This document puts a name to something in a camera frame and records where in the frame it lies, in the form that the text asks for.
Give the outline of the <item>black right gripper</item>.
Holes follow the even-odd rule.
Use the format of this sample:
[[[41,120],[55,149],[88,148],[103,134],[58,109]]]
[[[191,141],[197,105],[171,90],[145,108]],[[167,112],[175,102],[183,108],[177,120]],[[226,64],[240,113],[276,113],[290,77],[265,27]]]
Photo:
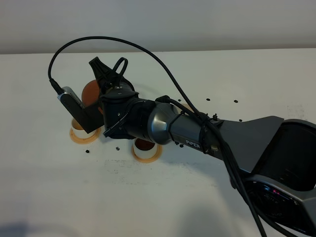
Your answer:
[[[139,93],[126,79],[118,85],[118,64],[113,68],[105,65],[98,57],[89,62],[100,90],[100,104],[105,125],[105,137],[112,139],[140,138],[151,141],[148,121],[156,107],[152,100],[139,98]]]

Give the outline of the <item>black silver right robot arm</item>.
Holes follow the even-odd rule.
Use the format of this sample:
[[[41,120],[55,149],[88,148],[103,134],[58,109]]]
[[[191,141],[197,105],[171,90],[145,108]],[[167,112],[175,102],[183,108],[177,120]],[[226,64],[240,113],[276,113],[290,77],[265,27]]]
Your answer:
[[[232,186],[265,221],[316,234],[316,126],[270,116],[246,122],[194,113],[168,96],[145,100],[99,58],[90,61],[100,89],[106,137],[140,139],[147,148],[182,144],[228,165]]]

